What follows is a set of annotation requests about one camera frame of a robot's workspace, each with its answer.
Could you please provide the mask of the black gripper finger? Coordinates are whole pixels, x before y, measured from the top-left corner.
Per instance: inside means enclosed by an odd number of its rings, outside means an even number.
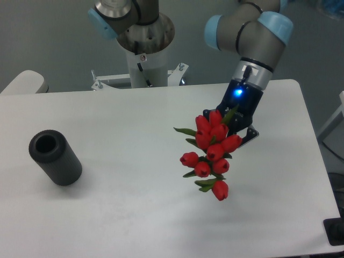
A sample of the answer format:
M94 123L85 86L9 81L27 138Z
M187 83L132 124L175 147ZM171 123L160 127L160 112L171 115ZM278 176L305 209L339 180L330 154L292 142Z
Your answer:
M241 144L239 148L243 147L244 145L248 144L252 140L256 139L259 136L258 130L254 126L248 126L246 129L246 135L240 136L242 138Z

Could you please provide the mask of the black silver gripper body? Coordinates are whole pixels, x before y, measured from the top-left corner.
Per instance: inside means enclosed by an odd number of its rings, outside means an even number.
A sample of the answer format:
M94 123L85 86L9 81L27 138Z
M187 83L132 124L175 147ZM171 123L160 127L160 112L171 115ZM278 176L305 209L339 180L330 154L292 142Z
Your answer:
M273 67L250 58L241 58L227 90L216 107L222 116L233 108L238 109L227 123L231 133L248 128L254 112L273 75Z

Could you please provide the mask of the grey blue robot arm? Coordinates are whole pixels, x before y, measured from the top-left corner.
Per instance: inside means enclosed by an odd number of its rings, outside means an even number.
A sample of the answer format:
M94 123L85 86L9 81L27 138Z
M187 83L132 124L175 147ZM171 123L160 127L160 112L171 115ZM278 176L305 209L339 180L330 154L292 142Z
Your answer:
M282 15L286 6L287 1L240 1L233 15L213 16L205 25L208 46L240 55L217 110L227 115L236 109L227 124L230 134L246 130L243 144L258 136L253 115L293 31ZM185 67L167 72L166 49L175 28L158 1L96 1L88 17L103 38L125 50L133 88L179 85Z

